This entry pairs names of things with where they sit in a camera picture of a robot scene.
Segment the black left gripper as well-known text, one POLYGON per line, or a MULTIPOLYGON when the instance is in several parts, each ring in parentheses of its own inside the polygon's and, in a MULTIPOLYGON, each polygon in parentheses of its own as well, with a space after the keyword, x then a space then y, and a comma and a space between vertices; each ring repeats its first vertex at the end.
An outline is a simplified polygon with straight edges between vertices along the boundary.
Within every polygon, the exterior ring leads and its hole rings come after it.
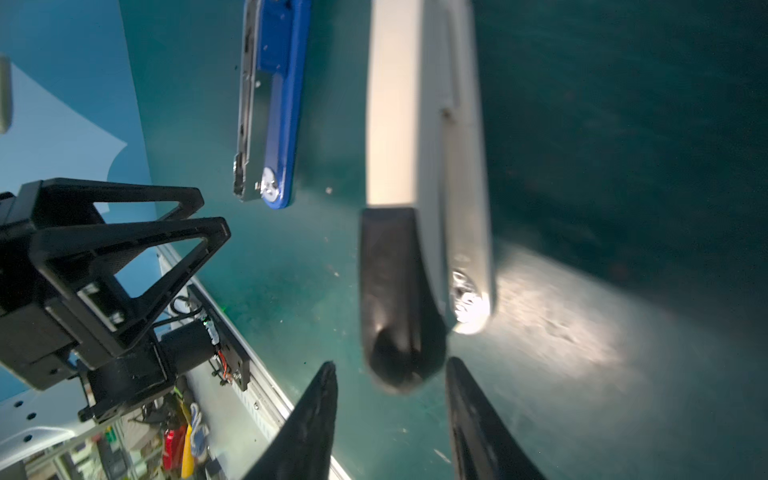
POLYGON ((204 205, 194 187, 68 178, 32 182, 1 196, 1 361, 46 390, 86 381, 95 402, 83 420, 104 421, 166 394, 174 366, 154 325, 165 307, 230 239, 222 217, 187 219, 204 205), (100 203, 177 205, 156 220, 109 223, 100 203), (145 251, 197 246, 144 292, 118 274, 145 251))

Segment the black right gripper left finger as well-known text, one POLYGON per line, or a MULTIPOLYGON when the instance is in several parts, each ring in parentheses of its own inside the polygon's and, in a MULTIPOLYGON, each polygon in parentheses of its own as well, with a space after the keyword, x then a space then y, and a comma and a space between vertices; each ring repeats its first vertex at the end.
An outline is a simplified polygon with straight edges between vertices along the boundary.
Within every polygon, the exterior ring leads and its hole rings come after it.
POLYGON ((335 434, 335 364, 321 365, 288 419, 246 479, 327 479, 335 434))

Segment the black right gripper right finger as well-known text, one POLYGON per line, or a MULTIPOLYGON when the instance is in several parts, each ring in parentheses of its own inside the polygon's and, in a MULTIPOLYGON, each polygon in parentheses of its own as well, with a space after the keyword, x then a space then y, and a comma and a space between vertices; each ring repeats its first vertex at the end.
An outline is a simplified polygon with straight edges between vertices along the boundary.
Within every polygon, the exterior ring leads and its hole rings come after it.
POLYGON ((545 479, 461 359, 448 359, 445 386, 458 479, 545 479))

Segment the beige black stapler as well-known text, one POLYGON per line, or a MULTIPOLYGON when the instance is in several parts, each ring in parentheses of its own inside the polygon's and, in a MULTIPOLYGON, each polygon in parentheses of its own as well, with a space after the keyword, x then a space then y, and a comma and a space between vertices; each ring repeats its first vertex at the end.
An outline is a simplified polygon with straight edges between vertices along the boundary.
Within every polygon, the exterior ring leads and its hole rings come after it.
POLYGON ((450 333, 482 331, 495 273, 475 19, 469 1, 376 1, 360 216, 361 343, 406 393, 439 371, 450 333))

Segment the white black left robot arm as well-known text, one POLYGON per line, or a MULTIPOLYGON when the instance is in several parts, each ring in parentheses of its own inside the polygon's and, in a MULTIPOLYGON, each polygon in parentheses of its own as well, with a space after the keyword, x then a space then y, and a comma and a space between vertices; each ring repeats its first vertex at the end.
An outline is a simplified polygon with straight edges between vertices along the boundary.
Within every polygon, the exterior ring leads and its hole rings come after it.
POLYGON ((1 404, 8 468, 169 393, 216 353, 193 313, 160 315, 227 242, 191 187, 56 178, 1 196, 1 404))

